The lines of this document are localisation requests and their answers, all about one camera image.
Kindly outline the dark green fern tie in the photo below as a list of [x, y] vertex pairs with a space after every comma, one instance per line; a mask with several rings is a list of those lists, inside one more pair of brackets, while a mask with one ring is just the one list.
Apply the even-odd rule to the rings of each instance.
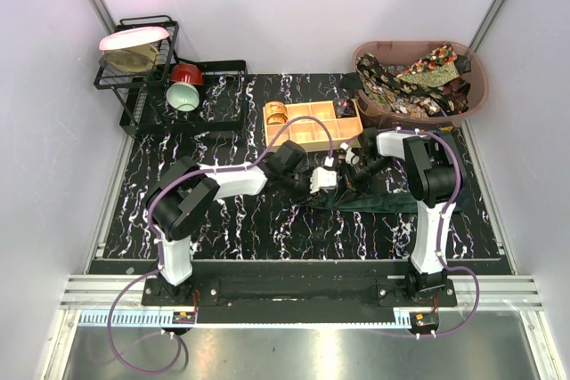
[[358, 195], [357, 198], [335, 198], [332, 193], [320, 194], [300, 203], [314, 209], [374, 214], [416, 214], [416, 199], [409, 193]]

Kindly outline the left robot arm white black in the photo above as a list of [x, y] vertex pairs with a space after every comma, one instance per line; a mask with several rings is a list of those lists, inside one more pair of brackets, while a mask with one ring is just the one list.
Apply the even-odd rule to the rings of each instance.
[[277, 192], [293, 201], [303, 200], [311, 196], [313, 175], [305, 150], [293, 141], [239, 165], [206, 166], [191, 157], [176, 161], [144, 200], [159, 251], [161, 294], [174, 305], [191, 298], [191, 235], [214, 202]]

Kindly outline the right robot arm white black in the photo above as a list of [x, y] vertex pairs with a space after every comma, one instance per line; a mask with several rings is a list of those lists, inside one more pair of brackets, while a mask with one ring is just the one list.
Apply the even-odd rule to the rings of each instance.
[[417, 203], [415, 247], [404, 280], [407, 300], [421, 306], [447, 288], [445, 246], [456, 199], [463, 184], [464, 167], [448, 131], [364, 129], [360, 144], [361, 170], [351, 183], [367, 184], [391, 158], [403, 161], [408, 191]]

